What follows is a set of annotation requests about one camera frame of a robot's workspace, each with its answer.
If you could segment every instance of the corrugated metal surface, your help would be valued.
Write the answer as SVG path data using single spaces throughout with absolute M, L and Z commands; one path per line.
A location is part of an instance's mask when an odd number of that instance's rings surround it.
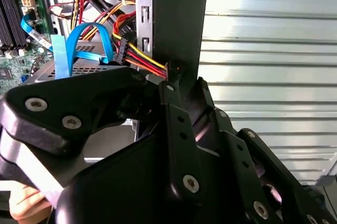
M 207 0 L 199 75 L 303 184 L 337 159 L 336 0 Z

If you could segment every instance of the yellow wire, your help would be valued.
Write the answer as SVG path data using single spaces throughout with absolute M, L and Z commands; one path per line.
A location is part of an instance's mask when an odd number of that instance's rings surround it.
M 120 37 L 119 35 L 115 34 L 114 32 L 112 33 L 112 35 L 114 35 L 115 38 L 121 40 L 122 37 Z M 150 57 L 148 57 L 146 54 L 144 54 L 142 51 L 140 51 L 137 47 L 135 47 L 132 43 L 128 43 L 128 45 L 134 50 L 136 51 L 137 54 L 139 54 L 141 57 L 147 59 L 148 61 L 152 62 L 153 64 L 157 65 L 158 67 L 161 67 L 162 69 L 165 68 L 164 65 L 160 64 L 159 62 L 156 62 L 155 60 L 151 59 Z
M 134 1 L 125 1 L 126 5 L 135 5 Z M 121 7 L 123 6 L 123 3 L 120 2 L 118 4 L 115 5 L 115 7 L 108 13 L 108 15 L 106 15 L 103 19 L 101 19 L 100 24 L 104 24 L 106 22 L 106 20 L 112 15 L 114 14 L 117 10 L 119 10 Z M 90 32 L 88 32 L 84 37 L 83 40 L 88 41 L 92 36 L 95 35 L 95 33 L 97 32 L 97 27 L 93 28 Z
M 121 5 L 117 4 L 109 13 L 106 17 L 104 17 L 103 19 L 101 19 L 101 21 L 99 22 L 100 24 L 104 24 L 104 22 L 112 15 L 114 14 L 118 9 L 121 8 Z M 93 28 L 90 32 L 88 32 L 84 37 L 83 40 L 88 41 L 92 36 L 95 35 L 95 33 L 97 32 L 97 27 Z
M 75 23 L 76 23 L 76 19 L 77 19 L 77 7 L 78 7 L 78 0 L 75 0 L 75 7 L 74 7 L 74 16 L 72 19 L 72 26 L 71 26 L 71 30 L 73 30 L 75 28 Z

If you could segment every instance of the metal screw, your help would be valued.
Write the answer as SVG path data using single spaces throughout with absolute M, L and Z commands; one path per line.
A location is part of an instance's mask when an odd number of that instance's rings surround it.
M 167 87 L 170 91 L 174 91 L 174 87 L 170 86 L 169 84 L 166 85 L 166 87 Z
M 191 175 L 185 175 L 183 177 L 183 182 L 185 187 L 192 193 L 197 193 L 199 191 L 199 183 L 195 177 Z
M 78 129 L 81 127 L 82 122 L 78 117 L 66 116 L 62 119 L 62 125 L 68 129 Z
M 132 74 L 132 77 L 135 78 L 138 81 L 141 81 L 143 79 L 143 77 L 139 74 Z
M 30 98 L 25 102 L 25 106 L 28 110 L 32 112 L 41 112 L 48 108 L 48 104 L 43 99 Z
M 219 114 L 221 115 L 221 117 L 227 117 L 226 113 L 224 111 L 220 111 Z
M 248 134 L 250 137 L 255 138 L 255 134 L 254 134 L 253 132 L 248 131 L 247 134 Z
M 318 224 L 314 217 L 311 215 L 306 215 L 311 224 Z
M 269 214 L 268 211 L 266 209 L 266 207 L 258 201 L 255 201 L 254 204 L 254 209 L 256 211 L 256 213 L 264 220 L 268 220 Z

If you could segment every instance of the ram slot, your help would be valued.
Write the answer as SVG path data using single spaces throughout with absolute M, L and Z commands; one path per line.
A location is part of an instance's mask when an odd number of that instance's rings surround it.
M 8 50 L 13 47 L 13 42 L 12 40 L 14 39 L 12 37 L 11 32 L 8 29 L 8 26 L 6 24 L 6 19 L 3 14 L 3 9 L 0 5 L 0 50 Z
M 26 43 L 26 34 L 20 26 L 21 12 L 17 7 L 15 0 L 2 0 L 2 6 L 8 20 L 9 30 L 14 37 L 14 49 L 24 48 Z

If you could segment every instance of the human hand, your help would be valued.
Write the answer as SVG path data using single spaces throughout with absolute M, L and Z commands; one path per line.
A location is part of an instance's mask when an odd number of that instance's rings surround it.
M 19 224 L 36 224 L 46 219 L 52 209 L 40 191 L 13 181 L 9 210 Z

